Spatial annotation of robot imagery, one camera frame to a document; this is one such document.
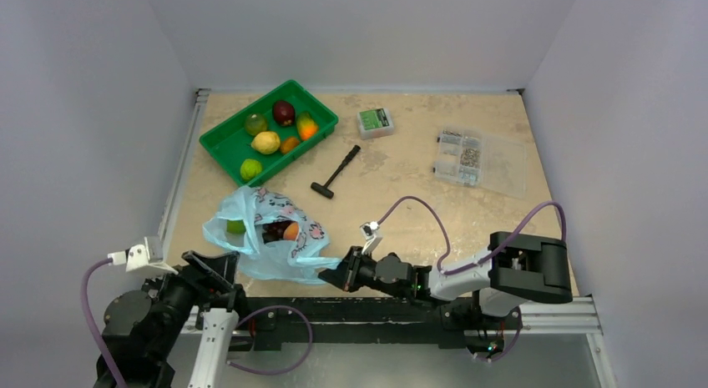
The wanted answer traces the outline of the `light blue plastic bag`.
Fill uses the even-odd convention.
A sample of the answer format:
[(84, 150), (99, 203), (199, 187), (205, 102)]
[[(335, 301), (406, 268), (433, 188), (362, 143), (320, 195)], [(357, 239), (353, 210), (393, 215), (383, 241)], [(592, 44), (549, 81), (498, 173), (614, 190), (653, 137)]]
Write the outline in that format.
[[(242, 220), (244, 234), (225, 231), (227, 220)], [(297, 222), (296, 241), (266, 244), (262, 225), (277, 221)], [(333, 270), (341, 262), (322, 251), (331, 243), (325, 228), (291, 199), (264, 187), (244, 186), (224, 198), (214, 216), (202, 226), (206, 241), (227, 252), (241, 254), (240, 272), (256, 280), (287, 280), (306, 285), (322, 285), (319, 270)]]

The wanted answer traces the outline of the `dark red fake grapes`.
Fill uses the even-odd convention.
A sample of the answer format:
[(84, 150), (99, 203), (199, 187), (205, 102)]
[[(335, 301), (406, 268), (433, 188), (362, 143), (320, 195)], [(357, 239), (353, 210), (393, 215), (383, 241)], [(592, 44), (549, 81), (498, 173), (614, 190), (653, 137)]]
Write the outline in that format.
[(291, 221), (277, 221), (269, 224), (262, 225), (261, 237), (263, 241), (268, 244), (270, 242), (284, 240), (284, 234), (286, 229), (290, 226)]

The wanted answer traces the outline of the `orange pink fake peach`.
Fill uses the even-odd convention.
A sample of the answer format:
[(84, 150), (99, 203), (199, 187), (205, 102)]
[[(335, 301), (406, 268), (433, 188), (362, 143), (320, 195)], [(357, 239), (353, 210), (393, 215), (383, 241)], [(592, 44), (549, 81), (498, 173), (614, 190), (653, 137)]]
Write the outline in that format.
[(284, 230), (282, 238), (283, 240), (296, 241), (299, 235), (300, 229), (297, 222), (291, 222)]

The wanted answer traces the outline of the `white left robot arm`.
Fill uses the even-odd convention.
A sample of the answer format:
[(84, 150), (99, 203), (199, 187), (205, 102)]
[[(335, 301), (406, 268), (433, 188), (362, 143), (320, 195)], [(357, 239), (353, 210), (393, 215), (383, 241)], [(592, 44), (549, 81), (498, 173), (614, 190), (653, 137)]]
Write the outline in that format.
[(249, 317), (245, 291), (235, 281), (240, 254), (207, 258), (188, 251), (182, 257), (187, 264), (176, 273), (146, 280), (107, 307), (95, 386), (170, 387), (175, 371), (168, 357), (194, 308), (201, 338), (189, 385), (220, 383), (232, 334)]

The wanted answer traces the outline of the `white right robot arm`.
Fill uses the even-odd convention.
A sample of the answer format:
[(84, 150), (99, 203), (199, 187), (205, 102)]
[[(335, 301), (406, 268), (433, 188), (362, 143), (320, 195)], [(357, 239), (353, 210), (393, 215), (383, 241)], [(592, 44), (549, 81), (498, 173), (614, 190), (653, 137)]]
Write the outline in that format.
[(480, 265), (444, 275), (431, 266), (403, 262), (394, 253), (375, 260), (362, 247), (352, 246), (335, 269), (318, 277), (346, 292), (367, 287), (415, 305), (443, 305), (474, 293), (477, 299), (468, 314), (481, 327), (528, 301), (558, 305), (573, 299), (563, 240), (499, 231), (474, 258)]

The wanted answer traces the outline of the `lime green fake fruit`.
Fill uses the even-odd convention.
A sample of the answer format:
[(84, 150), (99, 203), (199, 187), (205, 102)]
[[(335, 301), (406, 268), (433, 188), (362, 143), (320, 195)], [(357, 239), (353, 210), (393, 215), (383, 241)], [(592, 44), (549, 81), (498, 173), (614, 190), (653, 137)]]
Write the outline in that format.
[(263, 165), (256, 159), (245, 159), (240, 166), (240, 177), (244, 182), (250, 182), (263, 172)]

